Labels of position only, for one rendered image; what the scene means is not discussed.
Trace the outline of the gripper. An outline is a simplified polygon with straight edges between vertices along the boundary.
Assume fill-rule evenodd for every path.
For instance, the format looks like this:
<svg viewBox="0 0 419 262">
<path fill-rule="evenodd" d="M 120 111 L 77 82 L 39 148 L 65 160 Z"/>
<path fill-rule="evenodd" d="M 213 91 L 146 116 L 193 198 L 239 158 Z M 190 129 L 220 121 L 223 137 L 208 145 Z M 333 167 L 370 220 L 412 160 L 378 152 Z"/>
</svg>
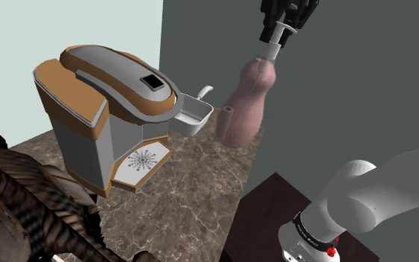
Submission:
<svg viewBox="0 0 419 262">
<path fill-rule="evenodd" d="M 319 4 L 319 0 L 262 0 L 261 12 L 264 13 L 263 30 L 259 40 L 269 43 L 276 27 L 276 22 L 284 17 L 284 23 L 294 29 L 302 29 Z M 292 31 L 285 30 L 281 37 L 283 48 Z"/>
</svg>

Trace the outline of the pink pump soap bottle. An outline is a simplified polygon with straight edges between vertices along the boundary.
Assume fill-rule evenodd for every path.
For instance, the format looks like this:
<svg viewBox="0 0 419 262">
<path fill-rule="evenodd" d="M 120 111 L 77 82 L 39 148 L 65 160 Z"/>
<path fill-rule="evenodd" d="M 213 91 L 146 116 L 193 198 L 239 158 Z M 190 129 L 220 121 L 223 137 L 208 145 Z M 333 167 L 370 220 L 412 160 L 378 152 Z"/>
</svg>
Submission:
<svg viewBox="0 0 419 262">
<path fill-rule="evenodd" d="M 270 42 L 266 44 L 262 54 L 243 67 L 236 90 L 225 102 L 224 106 L 230 106 L 234 110 L 231 125 L 221 143 L 226 147 L 244 147 L 258 133 L 263 120 L 266 94 L 276 80 L 275 61 L 285 30 L 297 33 L 290 25 L 277 21 Z"/>
</svg>

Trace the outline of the small pink cylinder cup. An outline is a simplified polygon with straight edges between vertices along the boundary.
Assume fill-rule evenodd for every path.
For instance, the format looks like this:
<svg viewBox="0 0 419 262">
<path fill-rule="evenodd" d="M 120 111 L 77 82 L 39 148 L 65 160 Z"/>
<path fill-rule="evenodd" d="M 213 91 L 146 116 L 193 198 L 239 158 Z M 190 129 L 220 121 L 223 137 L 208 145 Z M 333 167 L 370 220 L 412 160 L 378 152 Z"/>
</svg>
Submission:
<svg viewBox="0 0 419 262">
<path fill-rule="evenodd" d="M 220 143 L 223 143 L 231 125 L 231 119 L 234 114 L 234 110 L 230 106 L 224 106 L 217 117 L 217 128 L 216 134 Z"/>
</svg>

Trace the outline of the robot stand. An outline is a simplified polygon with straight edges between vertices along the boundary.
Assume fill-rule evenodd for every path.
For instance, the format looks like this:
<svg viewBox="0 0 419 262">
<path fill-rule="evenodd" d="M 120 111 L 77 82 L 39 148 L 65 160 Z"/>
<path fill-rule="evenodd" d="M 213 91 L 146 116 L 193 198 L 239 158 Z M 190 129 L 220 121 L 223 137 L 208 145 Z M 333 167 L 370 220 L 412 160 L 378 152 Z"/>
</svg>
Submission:
<svg viewBox="0 0 419 262">
<path fill-rule="evenodd" d="M 309 204 L 287 180 L 272 174 L 240 200 L 219 262 L 286 262 L 278 230 Z"/>
</svg>

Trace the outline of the grey and orange coffee machine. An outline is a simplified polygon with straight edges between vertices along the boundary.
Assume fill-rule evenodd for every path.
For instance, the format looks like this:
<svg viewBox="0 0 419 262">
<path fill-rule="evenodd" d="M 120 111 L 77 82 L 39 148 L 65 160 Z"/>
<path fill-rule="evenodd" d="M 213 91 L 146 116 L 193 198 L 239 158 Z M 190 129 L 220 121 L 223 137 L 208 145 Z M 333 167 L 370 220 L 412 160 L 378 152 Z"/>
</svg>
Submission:
<svg viewBox="0 0 419 262">
<path fill-rule="evenodd" d="M 40 63 L 33 81 L 68 174 L 96 194 L 137 191 L 170 158 L 170 121 L 183 96 L 138 57 L 74 45 Z"/>
</svg>

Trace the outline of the brown striped figure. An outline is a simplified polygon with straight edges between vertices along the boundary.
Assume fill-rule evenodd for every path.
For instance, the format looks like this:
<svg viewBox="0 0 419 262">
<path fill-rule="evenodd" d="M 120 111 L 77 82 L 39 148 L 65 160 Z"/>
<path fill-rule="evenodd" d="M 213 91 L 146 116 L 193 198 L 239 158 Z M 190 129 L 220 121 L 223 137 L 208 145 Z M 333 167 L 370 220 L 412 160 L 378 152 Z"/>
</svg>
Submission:
<svg viewBox="0 0 419 262">
<path fill-rule="evenodd" d="M 124 260 L 103 241 L 96 194 L 58 167 L 10 150 L 0 135 L 0 262 L 161 262 L 140 251 Z"/>
</svg>

